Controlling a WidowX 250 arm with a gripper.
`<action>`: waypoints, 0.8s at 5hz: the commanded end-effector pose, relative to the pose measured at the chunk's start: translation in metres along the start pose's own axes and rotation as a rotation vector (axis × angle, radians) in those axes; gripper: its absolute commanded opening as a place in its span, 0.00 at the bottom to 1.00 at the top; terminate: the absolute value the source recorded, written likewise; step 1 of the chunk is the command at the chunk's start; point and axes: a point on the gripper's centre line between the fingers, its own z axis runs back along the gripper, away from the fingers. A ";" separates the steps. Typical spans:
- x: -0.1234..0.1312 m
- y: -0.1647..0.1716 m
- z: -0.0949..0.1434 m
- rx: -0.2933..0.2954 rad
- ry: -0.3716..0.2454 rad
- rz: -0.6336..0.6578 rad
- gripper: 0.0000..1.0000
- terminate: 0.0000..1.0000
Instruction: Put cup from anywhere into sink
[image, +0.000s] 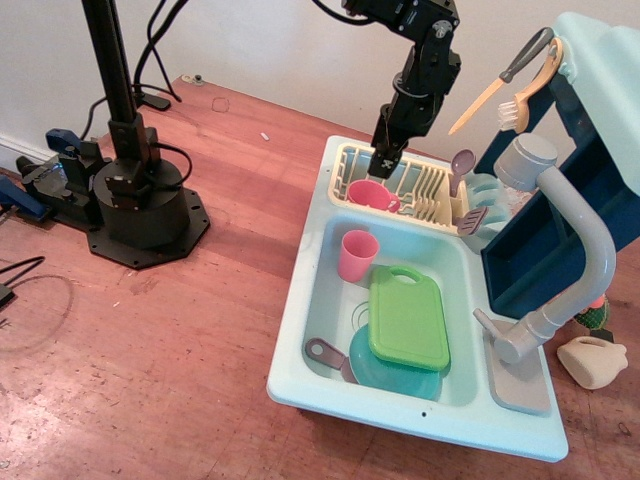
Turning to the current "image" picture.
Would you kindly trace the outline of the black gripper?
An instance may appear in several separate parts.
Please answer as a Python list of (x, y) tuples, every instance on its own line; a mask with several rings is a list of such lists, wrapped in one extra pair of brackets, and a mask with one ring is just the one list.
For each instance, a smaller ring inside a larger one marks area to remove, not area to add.
[(417, 98), (396, 93), (390, 103), (384, 104), (371, 142), (375, 151), (371, 156), (368, 174), (390, 178), (409, 141), (427, 135), (443, 101), (442, 95)]

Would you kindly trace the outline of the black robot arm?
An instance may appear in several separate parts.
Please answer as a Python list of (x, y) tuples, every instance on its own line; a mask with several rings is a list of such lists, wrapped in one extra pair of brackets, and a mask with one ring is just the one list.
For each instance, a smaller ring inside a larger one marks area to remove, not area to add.
[(346, 12), (378, 22), (413, 42), (405, 66), (393, 80), (392, 100), (381, 106), (372, 137), (368, 174), (388, 179), (409, 140), (432, 127), (461, 68), (451, 50), (459, 25), (453, 1), (344, 1)]

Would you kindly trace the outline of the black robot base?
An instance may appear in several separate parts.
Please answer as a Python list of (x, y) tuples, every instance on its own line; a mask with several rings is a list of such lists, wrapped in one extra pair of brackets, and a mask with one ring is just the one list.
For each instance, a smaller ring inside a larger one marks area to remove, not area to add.
[(139, 189), (125, 177), (132, 171), (115, 160), (96, 175), (93, 190), (103, 225), (87, 232), (90, 251), (136, 270), (187, 257), (211, 226), (199, 195), (183, 186), (160, 188), (180, 179), (168, 161), (155, 171), (156, 184)]

